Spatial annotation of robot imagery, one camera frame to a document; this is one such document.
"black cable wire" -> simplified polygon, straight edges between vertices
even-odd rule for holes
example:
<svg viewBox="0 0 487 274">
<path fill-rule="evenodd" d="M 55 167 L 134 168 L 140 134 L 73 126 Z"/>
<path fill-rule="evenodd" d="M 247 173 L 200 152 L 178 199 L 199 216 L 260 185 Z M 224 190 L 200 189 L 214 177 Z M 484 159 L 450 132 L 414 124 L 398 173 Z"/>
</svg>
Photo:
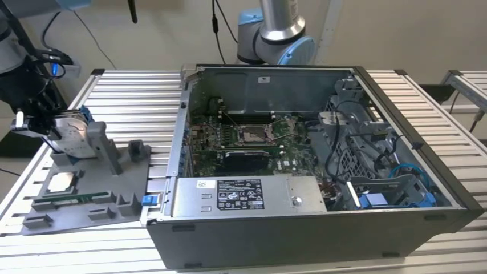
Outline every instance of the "black cable wire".
<svg viewBox="0 0 487 274">
<path fill-rule="evenodd" d="M 0 171 L 3 171 L 5 173 L 11 173 L 12 175 L 20 176 L 19 173 L 15 173 L 13 171 L 4 170 L 3 168 L 0 168 Z"/>
<path fill-rule="evenodd" d="M 330 171 L 330 161 L 332 159 L 332 155 L 335 154 L 335 150 L 336 150 L 336 147 L 338 147 L 338 140 L 339 140 L 339 137 L 340 137 L 340 121 L 338 119 L 336 112 L 335 112 L 335 118 L 336 118 L 336 121 L 335 121 L 335 123 L 336 123 L 335 138 L 334 138 L 334 143 L 332 143 L 332 149 L 331 149 L 331 152 L 330 152 L 330 154 L 327 156 L 327 160 L 326 160 L 326 171 L 328 173 L 328 176 L 332 178 L 332 180 L 335 182 L 339 182 L 339 183 L 344 184 L 344 181 L 340 178 L 338 178 L 335 176 L 335 174 L 332 174 L 331 171 Z"/>
<path fill-rule="evenodd" d="M 476 126 L 478 126 L 478 121 L 474 121 L 472 126 L 470 127 L 470 130 L 468 130 L 470 133 L 474 132 Z"/>
<path fill-rule="evenodd" d="M 219 34 L 218 33 L 215 33 L 215 37 L 216 37 L 216 44 L 219 46 L 219 52 L 220 52 L 222 61 L 223 61 L 223 64 L 227 64 L 226 58 L 223 57 L 223 53 L 222 53 L 220 39 L 219 39 Z"/>
<path fill-rule="evenodd" d="M 214 27 L 215 37 L 216 37 L 216 45 L 219 46 L 222 61 L 223 61 L 223 64 L 227 64 L 226 58 L 223 57 L 223 53 L 222 53 L 222 46 L 220 46 L 220 39 L 219 39 L 219 20 L 215 15 L 215 0 L 212 0 L 212 27 Z"/>
<path fill-rule="evenodd" d="M 45 26 L 45 28 L 44 28 L 44 30 L 43 30 L 43 34 L 41 34 L 41 36 L 40 36 L 40 43 L 43 44 L 43 46 L 44 46 L 44 48 L 47 48 L 47 49 L 49 49 L 49 50 L 52 50 L 52 51 L 59 51 L 59 49 L 56 49 L 56 48 L 53 48 L 53 47 L 51 47 L 47 43 L 45 43 L 45 34 L 47 34 L 47 31 L 49 30 L 49 28 L 51 28 L 51 25 L 52 25 L 52 23 L 53 23 L 53 20 L 56 20 L 56 18 L 57 18 L 57 16 L 59 16 L 59 14 L 60 14 L 61 12 L 57 12 L 53 16 L 52 16 L 52 18 L 51 18 L 51 20 L 49 20 L 49 22 L 48 22 L 48 24 L 47 24 L 47 26 Z"/>
<path fill-rule="evenodd" d="M 454 98 L 454 102 L 451 102 L 451 107 L 450 107 L 450 112 L 448 112 L 450 114 L 454 111 L 454 106 L 455 106 L 455 102 L 456 102 L 458 96 L 459 96 L 459 91 L 456 91 L 456 95 L 455 95 L 455 98 Z"/>
<path fill-rule="evenodd" d="M 108 55 L 107 55 L 107 54 L 106 54 L 106 52 L 103 51 L 103 49 L 102 49 L 102 47 L 100 47 L 100 44 L 99 44 L 99 41 L 96 40 L 96 38 L 95 38 L 95 36 L 94 36 L 94 33 L 92 33 L 92 32 L 91 32 L 91 30 L 89 30 L 89 27 L 85 25 L 85 23 L 84 23 L 84 21 L 83 21 L 81 17 L 77 15 L 76 11 L 73 11 L 73 14 L 76 15 L 77 19 L 80 20 L 80 22 L 81 22 L 81 24 L 83 24 L 83 26 L 84 26 L 85 30 L 88 30 L 88 33 L 89 33 L 89 35 L 91 35 L 91 37 L 92 37 L 92 39 L 94 39 L 94 41 L 95 41 L 95 43 L 96 43 L 96 46 L 98 46 L 98 48 L 99 48 L 99 50 L 100 50 L 102 54 L 106 56 L 106 58 L 107 58 L 108 62 L 112 64 L 114 69 L 116 69 L 116 66 L 115 66 L 115 64 L 114 64 L 114 62 L 112 62 L 112 59 L 110 59 Z"/>
<path fill-rule="evenodd" d="M 344 184 L 344 181 L 336 177 L 335 174 L 331 173 L 330 171 L 330 161 L 331 161 L 331 158 L 332 158 L 332 155 L 335 154 L 335 150 L 336 150 L 336 147 L 338 147 L 338 142 L 339 142 L 339 137 L 340 137 L 340 121 L 339 121 L 339 118 L 338 118 L 338 112 L 340 112 L 338 110 L 339 106 L 343 104 L 343 103 L 354 103 L 354 104 L 358 104 L 360 107 L 366 108 L 359 102 L 356 101 L 352 101 L 352 100 L 344 100 L 342 101 L 334 108 L 334 112 L 335 112 L 335 123 L 336 123 L 336 130 L 335 130 L 335 138 L 334 138 L 334 143 L 332 143 L 332 149 L 331 149 L 331 152 L 327 156 L 327 160 L 326 160 L 326 171 L 328 173 L 328 176 L 332 178 L 332 180 L 335 182 L 339 182 L 342 184 Z"/>
<path fill-rule="evenodd" d="M 388 160 L 388 163 L 392 165 L 392 163 L 391 163 L 391 160 L 388 159 L 388 157 L 394 154 L 394 153 L 396 153 L 396 149 L 398 149 L 398 141 L 399 141 L 399 139 L 402 138 L 402 137 L 404 137 L 404 134 L 400 134 L 396 138 L 395 138 L 395 140 L 392 141 L 392 150 L 390 151 L 390 152 L 383 152 L 383 153 L 380 153 L 380 155 L 378 156 L 378 158 L 375 159 L 375 161 L 374 161 L 374 170 L 375 171 L 378 171 L 378 165 L 379 165 L 379 163 L 380 163 L 380 160 L 382 160 L 382 158 L 383 157 L 387 157 L 386 159 Z"/>
<path fill-rule="evenodd" d="M 235 38 L 234 32 L 232 32 L 232 30 L 231 30 L 231 28 L 230 28 L 230 24 L 228 24 L 228 21 L 227 21 L 227 16 L 226 16 L 226 14 L 223 13 L 223 9 L 222 9 L 222 7 L 220 7 L 219 0 L 215 0 L 215 1 L 216 1 L 216 5 L 219 6 L 219 10 L 220 10 L 220 13 L 222 13 L 222 16 L 223 16 L 223 20 L 226 21 L 226 24 L 227 24 L 227 28 L 228 28 L 228 31 L 230 31 L 231 37 L 234 38 L 235 43 L 239 43 L 239 42 L 236 41 L 236 38 Z"/>
</svg>

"blue cable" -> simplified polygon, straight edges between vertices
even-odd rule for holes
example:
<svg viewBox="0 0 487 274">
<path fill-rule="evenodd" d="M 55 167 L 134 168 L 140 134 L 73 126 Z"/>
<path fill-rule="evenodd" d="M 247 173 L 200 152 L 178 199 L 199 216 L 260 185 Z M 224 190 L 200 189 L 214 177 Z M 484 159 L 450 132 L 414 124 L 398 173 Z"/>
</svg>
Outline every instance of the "blue cable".
<svg viewBox="0 0 487 274">
<path fill-rule="evenodd" d="M 388 177 L 392 178 L 394 177 L 394 174 L 396 173 L 396 171 L 402 168 L 402 167 L 410 167 L 412 169 L 415 169 L 418 172 L 419 172 L 419 175 L 423 176 L 424 178 L 424 183 L 427 183 L 427 187 L 426 188 L 430 188 L 430 179 L 428 179 L 428 176 L 427 174 L 423 172 L 423 170 L 420 170 L 420 168 L 414 165 L 414 164 L 400 164 L 398 165 L 392 170 L 391 170 L 391 173 L 388 174 Z"/>
<path fill-rule="evenodd" d="M 51 66 L 52 76 L 57 76 L 57 67 L 59 67 L 59 65 L 56 63 L 53 63 L 52 66 Z"/>
</svg>

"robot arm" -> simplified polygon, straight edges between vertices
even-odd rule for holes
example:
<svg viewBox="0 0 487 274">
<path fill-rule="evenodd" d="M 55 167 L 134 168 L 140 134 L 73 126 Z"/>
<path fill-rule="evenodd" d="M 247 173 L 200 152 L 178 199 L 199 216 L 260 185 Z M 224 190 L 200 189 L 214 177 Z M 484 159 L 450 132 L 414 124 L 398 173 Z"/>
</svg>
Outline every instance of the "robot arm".
<svg viewBox="0 0 487 274">
<path fill-rule="evenodd" d="M 304 36 L 296 0 L 260 0 L 260 6 L 239 16 L 239 60 L 248 64 L 307 65 L 315 41 Z"/>
</svg>

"white wall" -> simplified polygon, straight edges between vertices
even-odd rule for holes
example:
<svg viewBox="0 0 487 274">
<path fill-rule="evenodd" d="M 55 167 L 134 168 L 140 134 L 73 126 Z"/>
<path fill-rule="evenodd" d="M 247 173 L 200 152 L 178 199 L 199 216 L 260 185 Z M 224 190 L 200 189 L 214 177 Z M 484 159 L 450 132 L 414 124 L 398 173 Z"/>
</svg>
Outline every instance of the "white wall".
<svg viewBox="0 0 487 274">
<path fill-rule="evenodd" d="M 343 0 L 322 62 L 404 69 L 419 83 L 487 70 L 486 11 L 486 0 Z"/>
<path fill-rule="evenodd" d="M 238 17 L 243 9 L 259 7 L 258 0 L 220 0 L 231 28 L 236 35 Z M 211 0 L 155 1 L 136 0 L 139 23 L 135 25 L 127 1 L 94 0 L 94 5 L 77 11 L 91 28 L 100 46 L 119 69 L 179 70 L 184 63 L 220 63 L 212 32 Z M 328 0 L 299 1 L 299 12 L 307 19 L 307 33 L 320 36 Z M 23 20 L 32 40 L 52 15 Z M 220 42 L 228 63 L 236 61 L 236 44 L 224 21 L 219 17 Z M 65 11 L 48 31 L 47 42 L 65 51 L 83 65 L 80 79 L 64 79 L 60 88 L 72 99 L 94 69 L 111 69 L 94 40 L 75 15 Z"/>
</svg>

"aluminum rail table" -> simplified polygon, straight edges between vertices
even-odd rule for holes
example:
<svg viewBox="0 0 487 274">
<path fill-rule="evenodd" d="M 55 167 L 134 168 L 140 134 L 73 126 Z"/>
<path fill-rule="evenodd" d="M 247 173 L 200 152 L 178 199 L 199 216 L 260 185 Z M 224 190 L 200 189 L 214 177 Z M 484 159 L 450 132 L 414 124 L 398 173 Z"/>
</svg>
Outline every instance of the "aluminum rail table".
<svg viewBox="0 0 487 274">
<path fill-rule="evenodd" d="M 370 71 L 447 167 L 487 208 L 487 149 L 407 75 Z M 71 108 L 89 107 L 118 145 L 152 146 L 148 192 L 164 189 L 166 165 L 180 97 L 174 71 L 106 71 L 92 75 Z M 31 197 L 52 165 L 43 146 L 0 205 L 0 269 L 8 273 L 139 273 L 166 271 L 140 222 L 39 236 L 19 235 Z M 458 233 L 435 236 L 406 258 L 208 271 L 243 273 L 486 273 L 487 213 Z"/>
<path fill-rule="evenodd" d="M 483 111 L 487 111 L 487 71 L 451 70 L 442 84 L 450 84 Z"/>
</svg>

